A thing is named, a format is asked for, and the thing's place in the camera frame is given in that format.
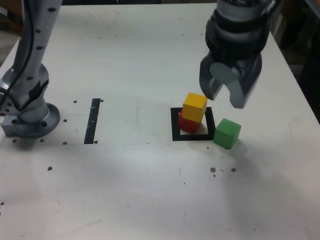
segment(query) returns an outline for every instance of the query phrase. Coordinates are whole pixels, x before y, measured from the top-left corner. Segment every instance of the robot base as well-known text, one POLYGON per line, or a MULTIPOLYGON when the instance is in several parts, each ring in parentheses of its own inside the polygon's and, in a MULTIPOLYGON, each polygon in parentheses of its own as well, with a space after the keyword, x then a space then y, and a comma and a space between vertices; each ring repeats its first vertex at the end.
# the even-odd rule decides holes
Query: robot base
POLYGON ((40 138, 50 133, 60 122, 60 113, 56 106, 47 103, 49 111, 40 121, 25 123, 17 116, 5 116, 1 125, 7 137, 40 138))

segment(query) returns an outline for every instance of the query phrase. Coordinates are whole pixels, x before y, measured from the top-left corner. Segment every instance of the stacked blocks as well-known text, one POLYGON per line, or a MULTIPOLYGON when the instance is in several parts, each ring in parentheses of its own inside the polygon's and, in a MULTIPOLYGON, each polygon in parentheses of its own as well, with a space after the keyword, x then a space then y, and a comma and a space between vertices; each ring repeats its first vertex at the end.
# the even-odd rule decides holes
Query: stacked blocks
POLYGON ((201 126, 202 118, 206 113, 207 98, 190 92, 183 103, 182 111, 178 116, 179 128, 194 134, 201 126))
POLYGON ((215 128, 213 142, 225 149, 231 149, 238 140, 240 130, 241 125, 224 118, 215 128))

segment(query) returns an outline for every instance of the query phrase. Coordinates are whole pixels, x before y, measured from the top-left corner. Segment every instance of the table surface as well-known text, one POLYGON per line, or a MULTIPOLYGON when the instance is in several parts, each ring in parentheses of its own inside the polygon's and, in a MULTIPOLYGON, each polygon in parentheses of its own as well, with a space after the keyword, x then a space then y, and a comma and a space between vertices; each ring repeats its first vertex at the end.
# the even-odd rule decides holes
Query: table surface
POLYGON ((1 239, 319 239, 320 127, 271 35, 245 109, 225 87, 208 101, 217 124, 242 125, 233 149, 172 142, 215 6, 61 7, 43 59, 61 121, 43 142, 1 132, 1 239), (93 98, 98 144, 84 145, 93 98))

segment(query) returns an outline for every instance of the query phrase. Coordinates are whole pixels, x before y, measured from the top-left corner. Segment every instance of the red cube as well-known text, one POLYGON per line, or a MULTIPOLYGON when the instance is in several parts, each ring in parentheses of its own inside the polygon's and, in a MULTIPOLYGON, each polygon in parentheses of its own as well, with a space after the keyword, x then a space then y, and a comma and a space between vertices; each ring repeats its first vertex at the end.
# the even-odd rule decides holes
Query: red cube
POLYGON ((183 118, 183 111, 181 110, 181 112, 179 112, 178 125, 181 130, 194 134, 201 126, 201 122, 183 118))

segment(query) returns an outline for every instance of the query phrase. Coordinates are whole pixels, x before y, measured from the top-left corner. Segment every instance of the gray robot arm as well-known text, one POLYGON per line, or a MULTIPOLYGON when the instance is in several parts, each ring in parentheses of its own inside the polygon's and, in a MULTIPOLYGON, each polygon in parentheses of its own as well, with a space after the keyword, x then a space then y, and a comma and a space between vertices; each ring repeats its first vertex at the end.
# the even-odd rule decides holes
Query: gray robot arm
POLYGON ((214 100, 222 85, 230 102, 242 109, 262 68, 261 51, 269 35, 268 20, 276 0, 217 0, 206 25, 208 55, 200 64, 200 87, 214 100))
POLYGON ((8 137, 37 138, 60 121, 58 109, 44 100, 49 74, 41 63, 62 0, 24 0, 23 31, 16 56, 0 80, 2 128, 8 137))

